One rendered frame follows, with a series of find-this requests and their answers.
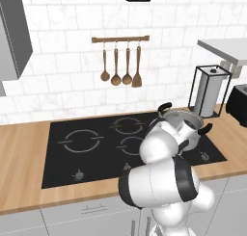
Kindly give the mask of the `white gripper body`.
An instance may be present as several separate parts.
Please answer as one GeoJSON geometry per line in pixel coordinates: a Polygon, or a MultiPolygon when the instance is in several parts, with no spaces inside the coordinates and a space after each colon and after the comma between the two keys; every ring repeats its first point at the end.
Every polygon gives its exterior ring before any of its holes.
{"type": "Polygon", "coordinates": [[[188,140],[189,137],[196,132],[196,128],[190,121],[185,119],[179,124],[177,132],[177,140],[179,143],[182,143],[188,140]]]}

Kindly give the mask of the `black stove hob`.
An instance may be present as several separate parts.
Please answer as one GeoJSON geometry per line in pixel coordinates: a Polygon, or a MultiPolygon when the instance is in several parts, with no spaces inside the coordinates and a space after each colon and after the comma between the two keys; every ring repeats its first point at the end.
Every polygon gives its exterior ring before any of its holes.
{"type": "Polygon", "coordinates": [[[158,113],[55,121],[50,124],[44,189],[116,178],[143,164],[139,147],[158,113]],[[74,178],[81,170],[84,177],[74,178]]]}

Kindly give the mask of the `black toaster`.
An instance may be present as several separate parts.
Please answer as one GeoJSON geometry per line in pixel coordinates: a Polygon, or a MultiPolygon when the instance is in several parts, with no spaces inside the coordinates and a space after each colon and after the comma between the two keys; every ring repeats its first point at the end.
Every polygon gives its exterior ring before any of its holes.
{"type": "Polygon", "coordinates": [[[247,84],[233,87],[226,104],[226,113],[247,128],[247,84]]]}

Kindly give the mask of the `wooden spatula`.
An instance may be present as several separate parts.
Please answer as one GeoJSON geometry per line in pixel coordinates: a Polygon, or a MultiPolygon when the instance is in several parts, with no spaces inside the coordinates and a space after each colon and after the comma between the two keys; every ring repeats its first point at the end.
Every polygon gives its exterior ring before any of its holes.
{"type": "Polygon", "coordinates": [[[141,46],[137,46],[137,67],[136,67],[136,73],[133,76],[132,79],[132,87],[133,88],[139,88],[142,86],[142,78],[139,73],[139,68],[140,68],[140,58],[141,58],[141,46]]]}

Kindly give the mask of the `large wooden spoon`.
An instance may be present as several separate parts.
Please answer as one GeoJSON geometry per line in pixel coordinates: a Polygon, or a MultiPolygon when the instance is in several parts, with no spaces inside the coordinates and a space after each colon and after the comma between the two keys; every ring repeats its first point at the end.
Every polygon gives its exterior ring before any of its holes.
{"type": "Polygon", "coordinates": [[[111,78],[111,84],[118,86],[122,82],[122,78],[118,74],[118,49],[114,50],[114,61],[115,61],[115,74],[111,78]]]}
{"type": "Polygon", "coordinates": [[[132,77],[129,74],[129,58],[130,58],[130,49],[126,48],[126,73],[123,77],[123,83],[125,85],[130,85],[132,82],[132,77]]]}

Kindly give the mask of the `grey cupboard door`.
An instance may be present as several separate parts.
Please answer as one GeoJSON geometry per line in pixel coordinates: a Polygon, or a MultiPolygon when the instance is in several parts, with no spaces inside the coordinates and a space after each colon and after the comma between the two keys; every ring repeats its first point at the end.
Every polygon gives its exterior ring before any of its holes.
{"type": "Polygon", "coordinates": [[[204,184],[215,193],[215,203],[210,211],[191,216],[196,235],[247,236],[247,174],[204,184]]]}
{"type": "Polygon", "coordinates": [[[41,212],[32,210],[1,215],[0,236],[47,236],[41,212]]]}

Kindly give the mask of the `small wooden spoon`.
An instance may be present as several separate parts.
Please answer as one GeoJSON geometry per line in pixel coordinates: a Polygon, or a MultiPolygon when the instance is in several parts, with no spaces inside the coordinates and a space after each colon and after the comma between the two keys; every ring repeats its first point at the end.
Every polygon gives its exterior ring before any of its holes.
{"type": "Polygon", "coordinates": [[[110,74],[106,70],[106,50],[103,50],[103,71],[100,75],[100,79],[104,82],[108,81],[110,74]]]}

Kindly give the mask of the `grey drawer front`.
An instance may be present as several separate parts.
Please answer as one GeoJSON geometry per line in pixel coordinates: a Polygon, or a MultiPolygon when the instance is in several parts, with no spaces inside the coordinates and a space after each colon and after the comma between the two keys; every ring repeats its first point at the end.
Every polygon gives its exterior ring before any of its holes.
{"type": "Polygon", "coordinates": [[[41,213],[49,236],[130,236],[132,219],[138,236],[140,212],[123,203],[119,196],[42,208],[41,213]],[[107,210],[81,214],[87,205],[100,204],[107,210]]]}

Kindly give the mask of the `white wall shelf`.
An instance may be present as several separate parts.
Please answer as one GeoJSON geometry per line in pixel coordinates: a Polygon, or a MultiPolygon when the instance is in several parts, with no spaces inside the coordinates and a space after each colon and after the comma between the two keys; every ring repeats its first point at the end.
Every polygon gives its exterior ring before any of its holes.
{"type": "Polygon", "coordinates": [[[238,78],[247,66],[247,38],[199,39],[197,44],[232,65],[233,78],[238,78]]]}

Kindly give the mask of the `wooden utensil rail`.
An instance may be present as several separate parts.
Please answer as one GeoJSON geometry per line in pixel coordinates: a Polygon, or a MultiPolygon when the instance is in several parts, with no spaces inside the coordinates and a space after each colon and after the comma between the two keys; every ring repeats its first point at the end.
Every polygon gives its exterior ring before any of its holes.
{"type": "Polygon", "coordinates": [[[92,43],[98,42],[124,42],[124,41],[149,41],[150,36],[142,37],[114,37],[114,38],[92,38],[92,43]]]}

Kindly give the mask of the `grey wall cupboard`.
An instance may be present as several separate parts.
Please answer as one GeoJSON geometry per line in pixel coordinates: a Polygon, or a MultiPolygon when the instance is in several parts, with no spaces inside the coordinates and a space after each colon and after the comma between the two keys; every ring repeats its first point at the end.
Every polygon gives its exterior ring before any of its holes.
{"type": "Polygon", "coordinates": [[[18,80],[33,53],[22,0],[0,0],[0,96],[18,80]]]}

